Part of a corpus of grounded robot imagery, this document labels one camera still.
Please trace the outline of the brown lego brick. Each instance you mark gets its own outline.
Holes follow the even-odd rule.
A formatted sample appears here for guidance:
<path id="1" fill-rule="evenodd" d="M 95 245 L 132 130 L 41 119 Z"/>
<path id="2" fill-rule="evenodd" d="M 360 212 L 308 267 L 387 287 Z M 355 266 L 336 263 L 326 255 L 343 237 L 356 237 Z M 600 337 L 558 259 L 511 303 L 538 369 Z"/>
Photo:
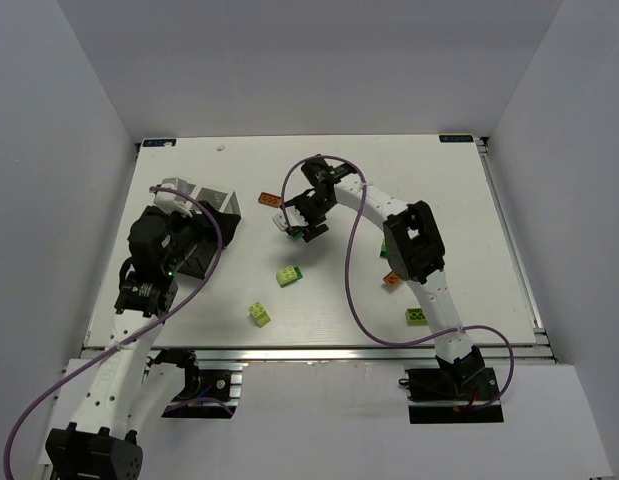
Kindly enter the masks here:
<path id="1" fill-rule="evenodd" d="M 263 205 L 266 205 L 272 208 L 279 208 L 282 203 L 282 200 L 277 195 L 273 195 L 267 192 L 262 192 L 258 197 L 258 202 L 260 204 L 263 204 Z"/>

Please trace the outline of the pale yellow on green lego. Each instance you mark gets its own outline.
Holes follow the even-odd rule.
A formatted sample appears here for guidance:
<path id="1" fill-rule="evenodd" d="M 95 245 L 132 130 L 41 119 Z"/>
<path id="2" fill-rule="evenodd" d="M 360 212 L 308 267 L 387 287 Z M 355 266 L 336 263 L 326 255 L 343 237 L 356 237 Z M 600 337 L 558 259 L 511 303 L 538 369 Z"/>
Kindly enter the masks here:
<path id="1" fill-rule="evenodd" d="M 297 266 L 287 266 L 276 272 L 276 281 L 280 287 L 285 287 L 303 278 Z"/>

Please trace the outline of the pale yellow stepped lego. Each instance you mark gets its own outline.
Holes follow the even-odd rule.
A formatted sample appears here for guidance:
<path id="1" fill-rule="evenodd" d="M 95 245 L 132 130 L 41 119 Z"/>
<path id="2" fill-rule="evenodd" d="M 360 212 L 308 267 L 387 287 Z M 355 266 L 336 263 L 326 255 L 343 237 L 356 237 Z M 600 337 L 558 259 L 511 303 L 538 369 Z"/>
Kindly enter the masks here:
<path id="1" fill-rule="evenodd" d="M 270 318 L 267 310 L 265 309 L 265 307 L 260 302 L 256 302 L 256 303 L 252 304 L 248 308 L 248 311 L 249 311 L 249 314 L 250 314 L 251 318 L 254 320 L 255 324 L 259 328 L 264 327 L 265 325 L 267 325 L 271 321 L 271 318 Z"/>

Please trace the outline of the green two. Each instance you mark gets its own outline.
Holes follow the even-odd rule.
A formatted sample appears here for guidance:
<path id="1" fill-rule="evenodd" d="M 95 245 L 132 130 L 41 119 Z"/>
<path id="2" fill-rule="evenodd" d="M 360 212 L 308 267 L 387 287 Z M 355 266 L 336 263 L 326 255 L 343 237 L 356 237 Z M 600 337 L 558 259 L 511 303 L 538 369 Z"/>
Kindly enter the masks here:
<path id="1" fill-rule="evenodd" d="M 294 227 L 290 229 L 287 234 L 290 239 L 296 241 L 304 237 L 305 229 L 302 227 Z"/>

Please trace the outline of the lime green printed lego stack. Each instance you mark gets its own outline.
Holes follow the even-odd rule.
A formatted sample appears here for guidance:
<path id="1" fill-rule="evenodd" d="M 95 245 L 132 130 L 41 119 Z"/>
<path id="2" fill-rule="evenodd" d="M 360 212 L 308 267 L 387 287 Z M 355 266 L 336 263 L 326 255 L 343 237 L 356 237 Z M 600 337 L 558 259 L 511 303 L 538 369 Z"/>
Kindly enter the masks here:
<path id="1" fill-rule="evenodd" d="M 383 240 L 383 242 L 381 244 L 381 249 L 380 249 L 379 256 L 380 256 L 380 258 L 385 258 L 385 259 L 388 257 L 387 244 L 386 244 L 385 240 Z"/>

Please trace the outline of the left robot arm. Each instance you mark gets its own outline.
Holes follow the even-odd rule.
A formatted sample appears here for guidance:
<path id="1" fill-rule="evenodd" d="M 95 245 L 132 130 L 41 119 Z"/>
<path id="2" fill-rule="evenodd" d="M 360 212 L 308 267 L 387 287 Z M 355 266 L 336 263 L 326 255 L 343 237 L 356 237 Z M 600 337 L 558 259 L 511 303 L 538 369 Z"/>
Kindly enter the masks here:
<path id="1" fill-rule="evenodd" d="M 193 386 L 194 356 L 186 350 L 149 352 L 174 300 L 180 269 L 202 281 L 224 248 L 223 222 L 206 202 L 165 212 L 147 207 L 128 236 L 129 257 L 119 271 L 109 350 L 67 427 L 50 430 L 45 450 L 60 479 L 135 479 L 142 440 L 168 404 Z"/>

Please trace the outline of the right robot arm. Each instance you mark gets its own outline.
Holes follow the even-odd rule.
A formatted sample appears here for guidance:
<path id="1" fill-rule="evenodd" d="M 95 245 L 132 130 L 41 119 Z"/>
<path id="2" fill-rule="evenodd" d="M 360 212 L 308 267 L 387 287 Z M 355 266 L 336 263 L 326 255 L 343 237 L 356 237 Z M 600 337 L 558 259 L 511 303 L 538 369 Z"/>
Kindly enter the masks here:
<path id="1" fill-rule="evenodd" d="M 309 242 L 329 230 L 327 213 L 335 206 L 356 212 L 345 253 L 344 287 L 350 312 L 363 334 L 378 345 L 400 349 L 432 340 L 442 374 L 460 393 L 470 388 L 485 369 L 484 359 L 466 333 L 451 297 L 445 274 L 445 245 L 430 206 L 407 203 L 372 185 L 352 162 L 332 155 L 314 155 L 294 164 L 285 175 L 300 169 L 311 185 L 303 193 L 281 200 L 274 222 L 291 237 Z M 405 282 L 423 310 L 430 334 L 424 338 L 390 342 L 372 334 L 355 310 L 350 268 L 353 242 L 362 218 L 382 231 L 390 269 Z"/>

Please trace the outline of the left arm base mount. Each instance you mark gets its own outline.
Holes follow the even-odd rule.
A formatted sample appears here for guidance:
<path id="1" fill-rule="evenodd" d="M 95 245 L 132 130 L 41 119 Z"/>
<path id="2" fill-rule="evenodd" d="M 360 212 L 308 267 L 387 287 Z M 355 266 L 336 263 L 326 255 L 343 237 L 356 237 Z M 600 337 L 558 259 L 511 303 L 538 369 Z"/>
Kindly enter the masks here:
<path id="1" fill-rule="evenodd" d="M 231 393 L 236 370 L 199 365 L 194 350 L 163 349 L 149 358 L 146 374 L 159 364 L 173 364 L 184 378 L 184 387 L 165 408 L 163 418 L 231 419 L 237 409 L 237 396 Z"/>

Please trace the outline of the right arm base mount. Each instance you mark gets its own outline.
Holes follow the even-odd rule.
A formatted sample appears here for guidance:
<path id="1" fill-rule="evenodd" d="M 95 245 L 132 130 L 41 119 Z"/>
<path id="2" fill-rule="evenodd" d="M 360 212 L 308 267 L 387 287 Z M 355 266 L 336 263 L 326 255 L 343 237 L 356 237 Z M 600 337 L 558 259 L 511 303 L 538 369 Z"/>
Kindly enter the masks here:
<path id="1" fill-rule="evenodd" d="M 487 405 L 499 392 L 492 368 L 486 368 L 468 386 L 458 389 L 441 370 L 415 368 L 398 380 L 408 399 L 409 421 L 414 425 L 495 424 L 504 422 L 500 401 Z"/>

